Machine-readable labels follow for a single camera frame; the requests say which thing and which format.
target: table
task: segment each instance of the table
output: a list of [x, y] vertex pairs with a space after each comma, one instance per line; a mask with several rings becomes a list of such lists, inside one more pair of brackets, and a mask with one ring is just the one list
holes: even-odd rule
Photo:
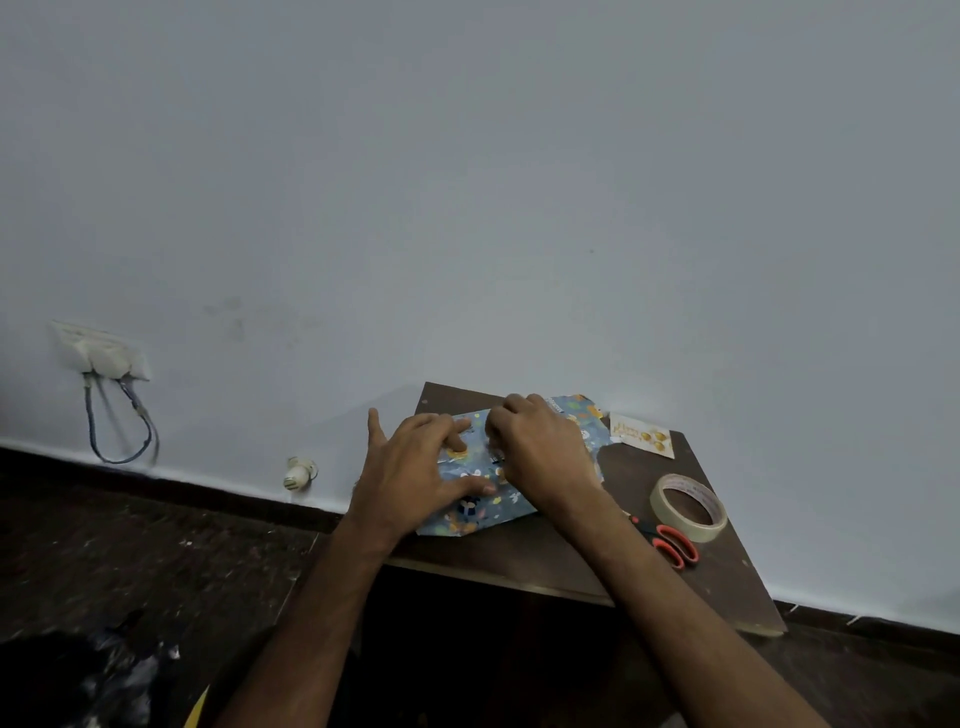
[[[427, 382], [417, 412], [458, 415], [496, 406], [502, 400]], [[712, 490], [684, 435], [674, 430], [671, 438], [675, 460], [622, 444], [600, 450], [604, 487], [625, 511], [655, 522], [650, 492], [668, 473], [687, 475]], [[682, 507], [678, 501], [672, 502]], [[767, 637], [786, 631], [732, 523], [715, 540], [698, 547], [700, 564], [684, 570], [681, 578], [704, 601], [740, 631]], [[525, 592], [613, 605], [580, 554], [540, 514], [459, 538], [411, 536], [401, 542], [388, 563]]]

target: wall switch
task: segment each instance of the wall switch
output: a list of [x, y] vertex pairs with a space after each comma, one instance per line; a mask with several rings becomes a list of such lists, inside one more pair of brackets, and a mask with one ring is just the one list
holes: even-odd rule
[[96, 372], [111, 379], [129, 374], [149, 379], [147, 359], [130, 339], [95, 328], [52, 321], [66, 364], [78, 372]]

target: tape roll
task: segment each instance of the tape roll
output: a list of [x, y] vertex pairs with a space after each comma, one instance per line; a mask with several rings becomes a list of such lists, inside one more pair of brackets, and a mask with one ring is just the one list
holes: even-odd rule
[[[670, 501], [666, 499], [664, 491], [680, 491], [692, 497], [707, 511], [711, 523], [691, 521], [673, 507]], [[657, 481], [654, 492], [650, 494], [650, 505], [653, 506], [654, 513], [657, 514], [660, 522], [672, 525], [686, 538], [697, 544], [713, 541], [727, 527], [727, 509], [723, 507], [720, 498], [706, 485], [702, 485], [693, 478], [686, 477], [686, 475], [675, 473], [664, 475]]]

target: black baseboard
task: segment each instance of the black baseboard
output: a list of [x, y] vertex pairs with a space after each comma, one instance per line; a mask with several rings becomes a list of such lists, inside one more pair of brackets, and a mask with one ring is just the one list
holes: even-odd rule
[[906, 644], [919, 649], [932, 649], [960, 656], [960, 635], [950, 632], [917, 627], [879, 617], [844, 615], [783, 601], [777, 601], [776, 604], [780, 610], [780, 616], [788, 624], [801, 624], [806, 627], [826, 629], [829, 632]]
[[[44, 455], [0, 448], [0, 471], [6, 473], [43, 473], [43, 477], [75, 483], [99, 490], [124, 493], [206, 511], [230, 513], [267, 523], [293, 526], [320, 533], [332, 533], [342, 516], [294, 503], [280, 503], [251, 496], [207, 488], [177, 480], [150, 478], [139, 473], [70, 463]], [[788, 624], [817, 627], [830, 632], [855, 635], [871, 640], [905, 644], [960, 656], [960, 635], [910, 624], [857, 617], [798, 604], [777, 601], [780, 615]]]
[[102, 491], [187, 505], [205, 511], [230, 513], [234, 516], [321, 533], [332, 533], [342, 518], [339, 513], [330, 513], [305, 505], [240, 496], [203, 485], [153, 478], [113, 468], [71, 463], [19, 450], [0, 448], [0, 469], [6, 473], [42, 473], [42, 476], [49, 480], [72, 482]]

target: hand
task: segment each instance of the hand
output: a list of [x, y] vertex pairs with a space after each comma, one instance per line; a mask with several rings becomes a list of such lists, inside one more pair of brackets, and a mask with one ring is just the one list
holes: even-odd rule
[[580, 427], [540, 395], [510, 395], [494, 407], [487, 435], [503, 451], [504, 476], [547, 516], [577, 513], [603, 490]]
[[389, 553], [401, 538], [454, 500], [492, 495], [495, 486], [478, 475], [440, 478], [440, 447], [467, 449], [459, 433], [468, 427], [469, 420], [454, 422], [449, 415], [414, 415], [400, 423], [388, 440], [380, 429], [379, 413], [371, 409], [367, 460], [342, 522]]

